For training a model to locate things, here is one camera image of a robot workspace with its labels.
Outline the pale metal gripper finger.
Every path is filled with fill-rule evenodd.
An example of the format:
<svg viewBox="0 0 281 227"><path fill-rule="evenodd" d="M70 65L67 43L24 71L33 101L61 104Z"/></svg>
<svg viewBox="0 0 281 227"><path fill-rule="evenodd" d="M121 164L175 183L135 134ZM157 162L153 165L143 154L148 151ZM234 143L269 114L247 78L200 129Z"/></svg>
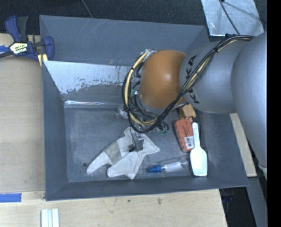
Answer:
<svg viewBox="0 0 281 227"><path fill-rule="evenodd" d="M144 138L141 135L135 136L135 147L136 147L136 150L143 150Z"/></svg>
<svg viewBox="0 0 281 227"><path fill-rule="evenodd" d="M129 152L133 152L135 150L135 140L134 140L134 134L133 130L130 129L130 135L131 135L131 144L129 145Z"/></svg>

